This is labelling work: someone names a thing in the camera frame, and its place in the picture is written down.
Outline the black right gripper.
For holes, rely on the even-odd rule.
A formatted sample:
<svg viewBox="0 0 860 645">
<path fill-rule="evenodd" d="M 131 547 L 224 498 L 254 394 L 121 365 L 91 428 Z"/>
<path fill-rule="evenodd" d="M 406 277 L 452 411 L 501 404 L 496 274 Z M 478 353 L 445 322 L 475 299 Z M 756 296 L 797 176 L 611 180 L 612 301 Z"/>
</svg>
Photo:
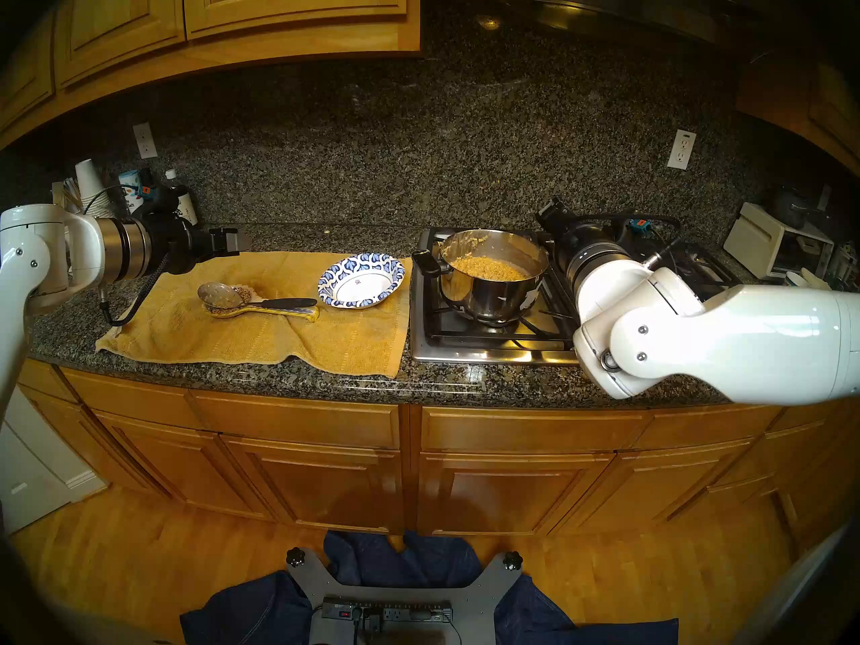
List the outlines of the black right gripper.
<svg viewBox="0 0 860 645">
<path fill-rule="evenodd" d="M 552 237 L 556 255 L 576 255 L 593 244 L 608 242 L 603 224 L 576 215 L 561 197 L 552 197 L 536 210 L 536 221 Z"/>
</svg>

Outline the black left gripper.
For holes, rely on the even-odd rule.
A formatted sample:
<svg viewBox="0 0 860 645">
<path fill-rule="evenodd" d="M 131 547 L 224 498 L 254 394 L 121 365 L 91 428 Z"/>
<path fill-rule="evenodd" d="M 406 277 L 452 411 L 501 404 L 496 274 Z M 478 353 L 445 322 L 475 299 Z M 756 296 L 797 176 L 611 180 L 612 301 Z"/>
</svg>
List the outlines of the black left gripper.
<svg viewBox="0 0 860 645">
<path fill-rule="evenodd" d="M 195 229 L 177 210 L 152 204 L 152 274 L 190 273 L 212 256 L 240 254 L 240 230 L 236 227 Z"/>
</svg>

